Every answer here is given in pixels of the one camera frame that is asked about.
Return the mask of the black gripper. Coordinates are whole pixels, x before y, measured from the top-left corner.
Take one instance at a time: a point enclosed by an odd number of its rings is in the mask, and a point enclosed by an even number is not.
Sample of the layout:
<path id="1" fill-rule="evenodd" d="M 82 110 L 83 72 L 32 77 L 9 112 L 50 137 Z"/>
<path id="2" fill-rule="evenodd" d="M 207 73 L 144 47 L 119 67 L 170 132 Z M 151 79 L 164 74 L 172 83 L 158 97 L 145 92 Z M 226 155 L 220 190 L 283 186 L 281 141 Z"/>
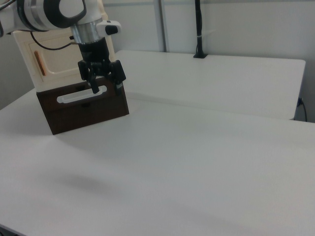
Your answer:
<path id="1" fill-rule="evenodd" d="M 107 74 L 105 78 L 113 84 L 115 94 L 121 95 L 123 81 L 126 79 L 126 75 L 119 60 L 110 62 L 106 39 L 102 38 L 96 42 L 78 45 L 83 58 L 82 60 L 78 61 L 81 79 L 87 81 L 93 93 L 98 93 L 99 88 L 96 82 L 96 72 L 91 62 L 105 62 L 107 64 Z"/>

